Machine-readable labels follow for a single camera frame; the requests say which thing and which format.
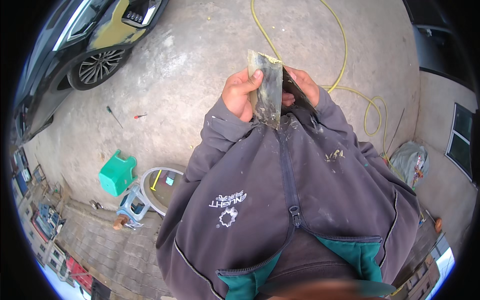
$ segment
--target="zipper pull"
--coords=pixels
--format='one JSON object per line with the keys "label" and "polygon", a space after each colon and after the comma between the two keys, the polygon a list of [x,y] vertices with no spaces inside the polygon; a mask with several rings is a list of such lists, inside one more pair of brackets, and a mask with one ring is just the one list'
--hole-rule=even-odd
{"label": "zipper pull", "polygon": [[298,206],[294,205],[294,206],[290,207],[288,209],[288,211],[290,212],[290,214],[293,217],[293,225],[296,228],[300,227],[300,225],[301,225],[300,208]]}

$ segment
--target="screwdriver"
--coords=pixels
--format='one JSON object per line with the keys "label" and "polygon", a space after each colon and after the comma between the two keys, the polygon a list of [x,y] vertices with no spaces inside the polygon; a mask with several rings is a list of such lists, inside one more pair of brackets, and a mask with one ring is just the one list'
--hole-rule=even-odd
{"label": "screwdriver", "polygon": [[115,118],[115,120],[117,121],[117,123],[118,123],[118,124],[120,125],[120,127],[123,129],[123,126],[120,124],[120,122],[118,121],[117,117],[115,117],[115,115],[112,113],[112,110],[110,109],[109,106],[107,106],[107,111],[108,111],[108,113],[109,113],[110,115],[112,115],[112,116]]}

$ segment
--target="hand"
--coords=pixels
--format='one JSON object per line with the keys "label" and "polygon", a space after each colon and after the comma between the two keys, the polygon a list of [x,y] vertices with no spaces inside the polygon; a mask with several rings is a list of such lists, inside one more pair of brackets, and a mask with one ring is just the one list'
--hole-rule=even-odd
{"label": "hand", "polygon": [[223,102],[232,114],[244,122],[250,122],[253,117],[249,93],[260,86],[263,77],[261,70],[255,70],[249,78],[248,70],[245,68],[230,76],[225,82],[222,91]]}
{"label": "hand", "polygon": [[[293,80],[305,93],[307,98],[312,103],[313,107],[317,106],[320,100],[320,89],[318,85],[310,78],[307,72],[302,70],[293,69],[291,67],[284,66],[285,70],[292,76]],[[282,104],[290,106],[295,102],[295,97],[290,93],[282,93]]]}

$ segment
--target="dark car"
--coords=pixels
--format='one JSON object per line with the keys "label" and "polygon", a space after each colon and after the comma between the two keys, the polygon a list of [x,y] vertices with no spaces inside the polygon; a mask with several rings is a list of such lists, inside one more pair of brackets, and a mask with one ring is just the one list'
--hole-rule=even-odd
{"label": "dark car", "polygon": [[21,144],[53,122],[72,91],[94,88],[125,64],[168,0],[61,0],[26,59],[14,102]]}

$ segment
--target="green plastic stool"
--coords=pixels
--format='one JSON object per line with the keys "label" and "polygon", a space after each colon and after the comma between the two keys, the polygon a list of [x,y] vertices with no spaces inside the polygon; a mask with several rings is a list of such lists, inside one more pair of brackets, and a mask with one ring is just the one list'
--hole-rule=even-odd
{"label": "green plastic stool", "polygon": [[137,176],[132,176],[137,159],[131,156],[123,160],[118,157],[118,154],[120,154],[120,150],[115,152],[98,174],[102,188],[115,197],[123,193],[137,179]]}

